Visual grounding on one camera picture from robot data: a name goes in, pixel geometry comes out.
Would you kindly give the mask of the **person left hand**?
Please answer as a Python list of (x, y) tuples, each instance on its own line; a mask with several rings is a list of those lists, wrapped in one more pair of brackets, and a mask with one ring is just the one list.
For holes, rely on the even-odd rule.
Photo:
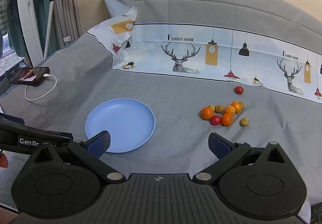
[(8, 163), (7, 156), (4, 153), (0, 152), (0, 167), (7, 168), (8, 165), (9, 163)]

